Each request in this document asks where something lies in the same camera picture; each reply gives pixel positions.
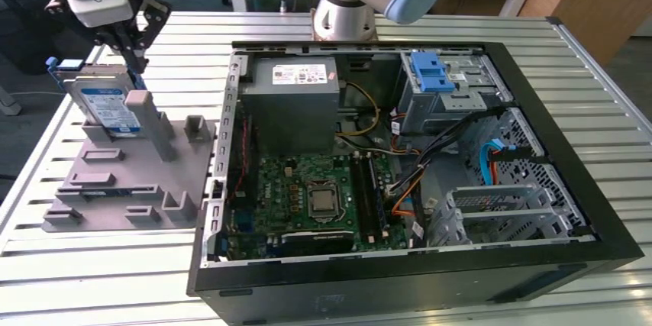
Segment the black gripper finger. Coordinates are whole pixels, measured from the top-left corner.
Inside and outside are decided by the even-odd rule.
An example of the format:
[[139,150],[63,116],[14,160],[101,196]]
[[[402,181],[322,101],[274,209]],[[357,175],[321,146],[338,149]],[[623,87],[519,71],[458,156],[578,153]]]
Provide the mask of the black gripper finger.
[[107,45],[130,68],[129,27],[134,21],[130,2],[113,6],[106,0],[51,0],[46,13],[87,41]]
[[141,7],[142,15],[147,21],[147,25],[142,30],[138,26],[137,19],[129,27],[130,40],[130,68],[135,73],[142,74],[149,65],[150,60],[146,58],[146,51],[151,47],[158,35],[162,32],[171,16],[171,5],[159,0],[143,0]]

